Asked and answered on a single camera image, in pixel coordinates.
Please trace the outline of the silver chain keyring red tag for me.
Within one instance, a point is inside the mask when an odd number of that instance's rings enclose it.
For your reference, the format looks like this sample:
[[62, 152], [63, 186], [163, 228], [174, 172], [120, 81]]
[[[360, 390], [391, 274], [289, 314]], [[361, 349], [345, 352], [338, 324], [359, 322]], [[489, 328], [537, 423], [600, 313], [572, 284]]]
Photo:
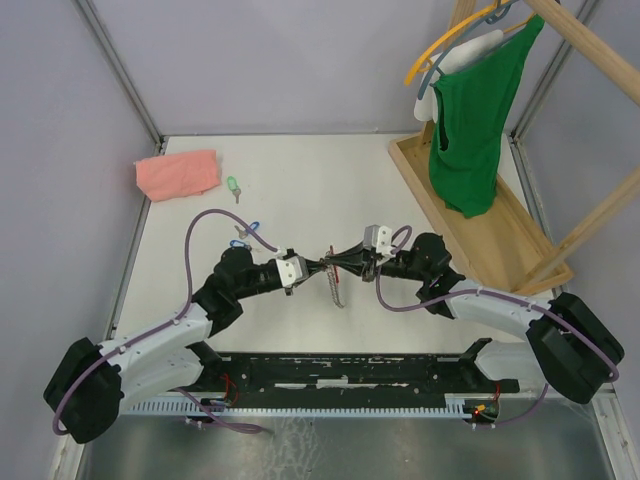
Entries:
[[332, 273], [332, 265], [330, 265], [329, 267], [327, 267], [326, 269], [326, 275], [328, 278], [328, 284], [329, 284], [329, 289], [330, 289], [330, 294], [332, 297], [332, 301], [334, 303], [334, 305], [339, 308], [339, 309], [344, 309], [346, 307], [346, 304], [343, 302], [341, 295], [340, 295], [340, 290], [339, 290], [339, 285], [336, 285], [334, 282], [334, 278], [333, 278], [333, 273]]

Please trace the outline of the key with red tag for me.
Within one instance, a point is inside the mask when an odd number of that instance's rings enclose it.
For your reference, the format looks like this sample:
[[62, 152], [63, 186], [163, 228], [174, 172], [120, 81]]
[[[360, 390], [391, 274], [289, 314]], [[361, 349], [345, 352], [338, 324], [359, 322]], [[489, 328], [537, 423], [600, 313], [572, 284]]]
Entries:
[[[334, 253], [335, 253], [334, 246], [331, 244], [331, 245], [329, 246], [329, 250], [328, 250], [327, 255], [333, 255]], [[335, 265], [332, 265], [332, 267], [331, 267], [331, 268], [332, 268], [332, 273], [333, 273], [334, 282], [335, 282], [335, 284], [336, 284], [336, 285], [339, 285], [339, 283], [340, 283], [340, 278], [339, 278], [339, 271], [338, 271], [338, 268], [337, 268], [337, 266], [335, 266]]]

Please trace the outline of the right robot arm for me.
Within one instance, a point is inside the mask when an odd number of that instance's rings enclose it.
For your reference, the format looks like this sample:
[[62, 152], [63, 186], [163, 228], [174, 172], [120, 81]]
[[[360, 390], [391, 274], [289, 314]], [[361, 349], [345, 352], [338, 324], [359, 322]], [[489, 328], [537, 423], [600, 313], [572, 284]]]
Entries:
[[469, 390], [502, 380], [544, 382], [586, 404], [603, 384], [618, 379], [624, 349], [580, 297], [564, 292], [540, 302], [489, 288], [457, 273], [451, 259], [441, 236], [423, 233], [408, 250], [389, 238], [366, 240], [324, 262], [365, 281], [419, 281], [418, 308], [513, 336], [511, 342], [482, 340], [472, 348], [471, 359], [458, 368]]

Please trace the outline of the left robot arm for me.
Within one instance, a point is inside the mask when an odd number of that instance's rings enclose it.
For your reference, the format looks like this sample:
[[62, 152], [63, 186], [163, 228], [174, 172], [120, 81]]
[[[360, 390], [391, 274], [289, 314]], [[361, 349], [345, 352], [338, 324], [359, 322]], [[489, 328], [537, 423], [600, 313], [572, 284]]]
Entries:
[[74, 342], [43, 394], [54, 412], [54, 433], [88, 443], [151, 397], [181, 387], [212, 389], [222, 377], [222, 359], [206, 341], [242, 315], [241, 300], [290, 292], [325, 266], [293, 250], [257, 264], [248, 250], [229, 248], [169, 319], [99, 344]]

